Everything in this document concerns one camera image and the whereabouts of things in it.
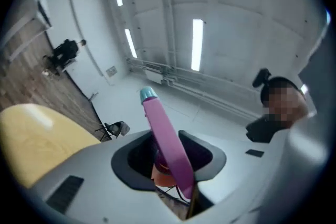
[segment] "pink handle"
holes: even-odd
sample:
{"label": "pink handle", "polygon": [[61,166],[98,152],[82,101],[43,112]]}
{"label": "pink handle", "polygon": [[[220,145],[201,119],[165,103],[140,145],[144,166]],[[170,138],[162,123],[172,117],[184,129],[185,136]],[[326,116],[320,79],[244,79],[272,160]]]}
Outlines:
{"label": "pink handle", "polygon": [[191,199],[194,188],[194,171],[173,125],[158,98],[148,98],[142,104],[158,148],[177,186],[186,198]]}

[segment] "white wall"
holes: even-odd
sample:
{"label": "white wall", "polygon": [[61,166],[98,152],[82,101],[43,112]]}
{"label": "white wall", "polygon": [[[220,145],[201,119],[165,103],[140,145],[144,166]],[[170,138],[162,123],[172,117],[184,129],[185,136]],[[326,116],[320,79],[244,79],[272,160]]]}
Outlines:
{"label": "white wall", "polygon": [[156,84],[135,74],[128,75],[116,86],[101,89],[93,99],[92,104],[100,120],[109,124],[125,121],[131,128],[130,133],[149,129],[140,103],[140,90],[144,86],[151,86],[158,94],[176,131],[194,131],[248,141],[245,135],[246,122],[225,115],[221,110],[201,103],[197,98],[177,89]]}
{"label": "white wall", "polygon": [[[53,47],[65,39],[80,41],[83,37],[87,41],[67,72],[88,98],[101,87],[113,85],[127,75],[128,68],[120,45],[114,39],[108,0],[72,0],[73,9],[70,0],[47,2],[53,25],[48,36]],[[106,70],[112,66],[118,73],[109,78]]]}

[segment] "teal cap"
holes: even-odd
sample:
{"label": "teal cap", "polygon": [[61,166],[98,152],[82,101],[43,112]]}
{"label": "teal cap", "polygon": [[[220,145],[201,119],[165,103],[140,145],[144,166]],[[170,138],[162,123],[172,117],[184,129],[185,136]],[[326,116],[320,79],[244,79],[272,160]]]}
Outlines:
{"label": "teal cap", "polygon": [[152,87],[143,87],[140,90],[140,101],[141,104],[143,103],[143,101],[145,101],[146,99],[150,98],[150,97],[155,97],[157,98],[158,95],[154,92],[154,90],[152,89]]}

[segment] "white ceiling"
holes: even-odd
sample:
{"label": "white ceiling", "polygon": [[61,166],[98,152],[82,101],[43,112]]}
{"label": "white ceiling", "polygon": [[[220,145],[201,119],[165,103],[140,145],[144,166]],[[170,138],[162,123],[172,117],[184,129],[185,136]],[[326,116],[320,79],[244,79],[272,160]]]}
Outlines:
{"label": "white ceiling", "polygon": [[[123,0],[117,28],[129,28],[138,58],[191,70],[192,19],[205,22],[200,73],[251,88],[260,68],[291,77],[314,46],[325,10],[318,0]],[[127,56],[128,43],[119,31]]]}

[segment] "yellow seat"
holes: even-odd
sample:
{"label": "yellow seat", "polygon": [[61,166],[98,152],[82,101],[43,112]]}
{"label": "yellow seat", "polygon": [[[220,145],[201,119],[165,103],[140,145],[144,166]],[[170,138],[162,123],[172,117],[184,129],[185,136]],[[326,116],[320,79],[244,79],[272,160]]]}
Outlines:
{"label": "yellow seat", "polygon": [[36,104],[2,111],[0,140],[13,175],[27,188],[72,154],[100,143],[71,119]]}

